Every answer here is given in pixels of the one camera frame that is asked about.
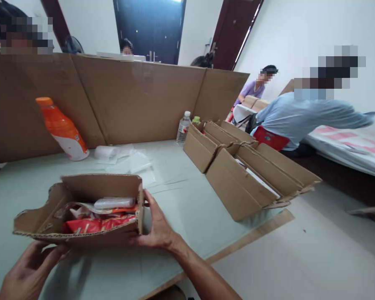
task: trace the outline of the light green table surface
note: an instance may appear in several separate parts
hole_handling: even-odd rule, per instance
[[[171,226],[204,259],[238,241],[282,209],[234,222],[219,197],[175,141],[134,144],[145,149],[157,182],[153,194]],[[62,175],[105,173],[93,154],[72,162],[65,154],[7,164],[0,171],[0,287],[30,238],[12,234],[24,209],[44,205]],[[145,227],[150,228],[150,212]],[[161,250],[144,248],[73,251],[50,274],[41,299],[138,299],[180,274],[177,262]]]

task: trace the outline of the mattress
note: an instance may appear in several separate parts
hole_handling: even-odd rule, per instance
[[[320,126],[305,141],[318,153],[352,169],[375,176],[375,132]]]

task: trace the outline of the floor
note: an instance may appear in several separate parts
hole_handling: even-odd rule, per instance
[[[213,267],[242,299],[375,300],[375,223],[345,212],[363,206],[322,183],[292,201],[294,221]]]

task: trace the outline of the orange bottle cap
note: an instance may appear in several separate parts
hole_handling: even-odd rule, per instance
[[[36,98],[36,102],[39,105],[53,105],[53,100],[51,100],[49,97]]]

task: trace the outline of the red chair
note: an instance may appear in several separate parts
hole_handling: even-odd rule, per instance
[[[254,138],[258,141],[258,144],[267,144],[277,151],[281,151],[290,142],[287,137],[269,132],[263,126],[257,127],[254,132]]]

